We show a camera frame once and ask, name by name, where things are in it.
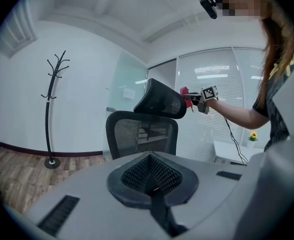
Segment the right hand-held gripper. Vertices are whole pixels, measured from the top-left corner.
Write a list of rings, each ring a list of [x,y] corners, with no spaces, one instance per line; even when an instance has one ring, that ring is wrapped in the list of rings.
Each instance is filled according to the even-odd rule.
[[[189,95],[184,95],[186,101],[199,102],[197,105],[198,111],[203,114],[208,114],[210,108],[206,105],[207,101],[217,99],[219,95],[216,85],[207,88],[202,88],[201,92],[190,92]]]

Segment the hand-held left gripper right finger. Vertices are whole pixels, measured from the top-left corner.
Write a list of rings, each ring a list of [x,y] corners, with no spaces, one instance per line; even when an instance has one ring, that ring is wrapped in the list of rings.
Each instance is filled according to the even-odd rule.
[[[232,240],[239,217],[225,204],[239,180],[219,176],[218,172],[243,175],[246,166],[202,162],[153,152],[171,167],[182,166],[194,172],[198,185],[193,195],[179,205],[172,206],[175,222],[187,229],[172,240]]]

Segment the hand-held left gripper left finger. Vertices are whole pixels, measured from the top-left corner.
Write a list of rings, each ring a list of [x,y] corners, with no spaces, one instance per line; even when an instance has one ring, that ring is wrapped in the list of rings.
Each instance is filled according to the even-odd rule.
[[[57,234],[59,240],[170,240],[147,209],[124,206],[107,188],[110,172],[134,154],[81,169],[37,199],[25,215],[38,224],[64,197],[79,198]]]

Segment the pink cloth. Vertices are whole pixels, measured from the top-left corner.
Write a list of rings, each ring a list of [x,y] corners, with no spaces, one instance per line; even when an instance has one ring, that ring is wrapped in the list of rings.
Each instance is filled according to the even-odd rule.
[[[192,104],[192,101],[190,99],[186,99],[184,97],[184,95],[189,95],[189,89],[187,87],[182,87],[180,88],[180,95],[183,97],[185,103],[186,103],[186,108],[191,108],[191,111],[194,112],[193,110],[193,104]]]

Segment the black office chair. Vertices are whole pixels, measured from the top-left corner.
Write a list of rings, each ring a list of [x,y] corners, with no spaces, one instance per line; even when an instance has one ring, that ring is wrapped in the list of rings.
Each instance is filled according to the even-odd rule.
[[[114,112],[106,119],[105,130],[111,157],[115,160],[146,151],[176,155],[179,131],[177,120],[183,118],[186,111],[186,102],[178,92],[150,78],[144,96],[132,112]],[[122,157],[114,132],[116,122],[120,119],[138,122],[137,152]]]

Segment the person's right forearm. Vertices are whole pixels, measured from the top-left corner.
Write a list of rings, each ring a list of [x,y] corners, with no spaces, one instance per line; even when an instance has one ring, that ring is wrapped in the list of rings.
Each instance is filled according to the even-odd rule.
[[[258,113],[253,108],[235,107],[217,99],[208,100],[205,104],[227,120],[249,130],[256,130],[269,121],[268,117]]]

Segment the white window blinds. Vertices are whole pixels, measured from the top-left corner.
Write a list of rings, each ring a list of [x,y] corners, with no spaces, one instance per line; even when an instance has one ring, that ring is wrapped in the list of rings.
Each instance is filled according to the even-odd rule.
[[[251,109],[258,96],[264,53],[248,47],[225,47],[182,56],[178,60],[175,89],[187,87],[190,93],[216,85],[218,99],[230,106]],[[247,160],[240,146],[247,147],[251,130],[225,120],[211,109],[208,114],[196,106],[177,120],[177,155],[203,161],[215,161],[214,141],[234,143],[240,159]],[[270,124],[256,130],[254,148],[264,149],[270,139]]]

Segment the white desk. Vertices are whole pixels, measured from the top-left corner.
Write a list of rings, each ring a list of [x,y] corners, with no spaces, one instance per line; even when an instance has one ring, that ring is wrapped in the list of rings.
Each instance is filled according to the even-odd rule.
[[[214,140],[213,146],[214,146],[214,153],[215,153],[214,160],[219,159],[225,162],[232,162],[237,164],[248,163],[247,161],[245,161],[244,158],[243,159],[240,158],[240,155],[238,154],[238,151],[234,142],[226,143],[226,142]],[[240,151],[248,161],[253,155],[264,152],[262,148],[255,148],[255,147],[248,148],[242,145],[240,146]]]

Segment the white paper sign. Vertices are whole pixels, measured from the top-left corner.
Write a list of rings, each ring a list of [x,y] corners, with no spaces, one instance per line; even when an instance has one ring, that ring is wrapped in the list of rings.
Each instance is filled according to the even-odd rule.
[[[135,99],[135,90],[129,89],[129,88],[124,88],[123,89],[123,97],[129,100],[134,100]]]

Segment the frosted glass door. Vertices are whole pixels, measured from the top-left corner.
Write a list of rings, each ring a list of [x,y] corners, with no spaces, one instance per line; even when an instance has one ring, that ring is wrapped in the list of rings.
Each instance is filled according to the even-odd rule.
[[[147,83],[148,69],[136,58],[122,51],[116,63],[107,107],[116,111],[133,112],[134,107],[142,99]],[[123,97],[124,89],[135,90],[135,99]],[[114,112],[106,111],[106,116]],[[138,147],[139,122],[131,119],[120,119],[114,127],[116,147],[119,148],[119,156],[135,154]]]

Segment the potted sunflower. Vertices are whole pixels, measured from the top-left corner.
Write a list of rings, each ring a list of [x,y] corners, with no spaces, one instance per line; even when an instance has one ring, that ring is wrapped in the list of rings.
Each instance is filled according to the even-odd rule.
[[[250,136],[247,139],[247,147],[249,149],[252,149],[255,145],[255,143],[258,141],[258,135],[256,132],[251,132]]]

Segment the person's black printed shirt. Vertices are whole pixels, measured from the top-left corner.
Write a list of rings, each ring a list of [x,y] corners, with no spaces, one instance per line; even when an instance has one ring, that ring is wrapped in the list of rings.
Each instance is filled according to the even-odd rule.
[[[252,106],[270,121],[270,140],[264,150],[294,136],[294,54],[283,73],[278,71],[275,65],[268,76],[264,108],[259,108],[258,100]]]

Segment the black coat rack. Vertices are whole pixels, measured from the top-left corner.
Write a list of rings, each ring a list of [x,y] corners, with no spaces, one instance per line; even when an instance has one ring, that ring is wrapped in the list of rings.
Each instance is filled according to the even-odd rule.
[[[47,60],[47,62],[49,63],[49,65],[50,65],[50,67],[52,69],[52,73],[48,73],[48,75],[51,76],[51,80],[50,80],[50,83],[49,83],[47,95],[46,96],[41,95],[43,98],[46,99],[46,107],[45,107],[45,139],[46,139],[48,158],[45,160],[44,166],[47,169],[56,169],[61,164],[61,161],[58,158],[55,158],[53,156],[52,150],[51,150],[50,134],[49,134],[49,112],[50,112],[50,102],[51,102],[51,100],[54,100],[54,99],[57,98],[56,96],[55,97],[52,96],[52,91],[53,91],[53,88],[54,88],[55,80],[56,80],[56,78],[62,78],[61,76],[58,76],[58,73],[60,71],[62,71],[64,69],[67,69],[69,67],[69,66],[65,66],[63,68],[60,68],[62,62],[69,62],[70,61],[69,59],[64,59],[65,53],[66,53],[66,51],[64,51],[60,57],[58,57],[57,54],[54,55],[57,58],[57,63],[56,63],[55,67],[53,67],[51,62],[49,60]]]

